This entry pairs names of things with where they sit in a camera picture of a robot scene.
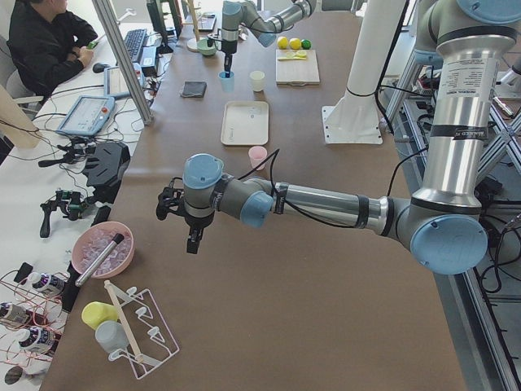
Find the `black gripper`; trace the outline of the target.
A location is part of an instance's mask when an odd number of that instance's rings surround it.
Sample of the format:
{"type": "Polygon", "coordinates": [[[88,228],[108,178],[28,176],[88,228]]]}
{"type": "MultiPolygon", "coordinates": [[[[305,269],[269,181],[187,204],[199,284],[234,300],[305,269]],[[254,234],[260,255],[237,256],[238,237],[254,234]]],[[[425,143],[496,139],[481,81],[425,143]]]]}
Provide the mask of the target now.
{"type": "Polygon", "coordinates": [[[233,63],[233,53],[228,53],[228,52],[225,52],[224,53],[225,57],[224,57],[224,69],[225,69],[225,77],[231,77],[232,75],[232,63],[233,63]]]}
{"type": "Polygon", "coordinates": [[[186,252],[189,254],[197,254],[199,251],[199,243],[203,238],[204,229],[212,224],[214,212],[207,216],[196,217],[191,214],[185,216],[185,222],[188,224],[189,239],[186,241],[186,252]]]}

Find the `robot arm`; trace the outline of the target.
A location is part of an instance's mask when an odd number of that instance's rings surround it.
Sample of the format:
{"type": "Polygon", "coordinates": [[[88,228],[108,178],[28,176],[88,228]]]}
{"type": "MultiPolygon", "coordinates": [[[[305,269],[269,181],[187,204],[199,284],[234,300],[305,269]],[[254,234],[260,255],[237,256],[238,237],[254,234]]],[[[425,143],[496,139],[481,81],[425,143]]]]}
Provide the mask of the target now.
{"type": "Polygon", "coordinates": [[[309,18],[315,11],[316,4],[316,1],[293,1],[289,7],[264,19],[250,1],[224,1],[221,10],[221,51],[225,54],[225,78],[231,76],[240,25],[249,29],[263,47],[268,47],[275,41],[278,33],[309,18]]]}
{"type": "Polygon", "coordinates": [[[420,188],[398,197],[383,189],[392,139],[379,129],[375,101],[405,14],[403,1],[371,1],[339,101],[322,109],[323,151],[291,141],[269,154],[273,165],[302,165],[282,181],[249,169],[234,176],[215,156],[189,157],[182,170],[179,212],[196,253],[204,230],[222,212],[251,226],[272,213],[298,214],[339,229],[366,229],[397,241],[427,269],[457,275],[487,251],[475,197],[479,161],[501,57],[516,43],[517,1],[425,1],[413,57],[441,68],[427,163],[420,188]]]}

